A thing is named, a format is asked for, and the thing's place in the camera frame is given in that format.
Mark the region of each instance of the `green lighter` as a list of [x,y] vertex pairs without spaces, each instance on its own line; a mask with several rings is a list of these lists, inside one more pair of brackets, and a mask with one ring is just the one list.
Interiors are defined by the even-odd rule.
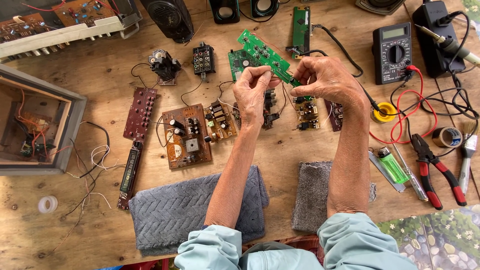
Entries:
[[397,184],[403,184],[408,181],[408,176],[402,170],[395,157],[390,153],[387,147],[378,149],[378,157],[387,168],[388,173]]

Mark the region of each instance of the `green circuit board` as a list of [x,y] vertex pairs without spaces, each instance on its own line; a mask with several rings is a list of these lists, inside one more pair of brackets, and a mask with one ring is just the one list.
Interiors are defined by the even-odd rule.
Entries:
[[[292,45],[298,47],[300,52],[310,50],[310,34],[311,20],[310,20],[310,7],[294,7],[293,8],[293,40]],[[296,53],[292,53],[293,59],[300,59],[303,56],[299,56]]]
[[284,82],[292,84],[293,87],[301,85],[299,81],[287,72],[290,64],[280,57],[280,55],[276,54],[263,41],[255,35],[252,35],[250,31],[245,29],[237,41],[240,42],[243,45],[243,49],[256,58],[260,64],[271,66],[275,75]]
[[247,67],[259,67],[260,62],[252,55],[248,54],[244,49],[230,50],[228,53],[230,61],[230,70],[232,71],[232,81],[236,82],[241,77],[241,73]]

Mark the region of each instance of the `gray towel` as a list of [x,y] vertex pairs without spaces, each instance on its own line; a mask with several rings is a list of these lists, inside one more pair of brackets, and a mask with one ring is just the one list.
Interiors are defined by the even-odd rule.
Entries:
[[[217,173],[143,190],[129,201],[136,247],[143,256],[176,253],[189,232],[201,229],[219,178]],[[235,226],[244,243],[265,234],[262,207],[268,203],[264,180],[252,165]]]
[[[292,229],[317,233],[327,220],[328,178],[332,161],[300,162]],[[370,183],[370,202],[377,198],[377,184]]]

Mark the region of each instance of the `speaker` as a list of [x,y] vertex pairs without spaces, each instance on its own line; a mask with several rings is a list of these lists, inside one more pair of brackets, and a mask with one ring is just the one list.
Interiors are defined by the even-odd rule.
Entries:
[[405,0],[357,0],[357,6],[381,15],[392,15]]
[[253,18],[260,18],[275,14],[278,10],[278,0],[251,0],[250,8]]
[[216,24],[234,24],[240,21],[238,0],[208,0]]
[[193,24],[183,0],[140,0],[163,34],[177,43],[193,37]]

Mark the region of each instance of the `light blue jacket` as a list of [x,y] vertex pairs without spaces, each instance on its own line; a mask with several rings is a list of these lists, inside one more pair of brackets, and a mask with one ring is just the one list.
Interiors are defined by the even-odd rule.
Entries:
[[182,270],[417,270],[363,213],[335,214],[317,234],[324,267],[312,252],[277,242],[255,245],[242,255],[241,232],[219,225],[191,232],[175,265]]

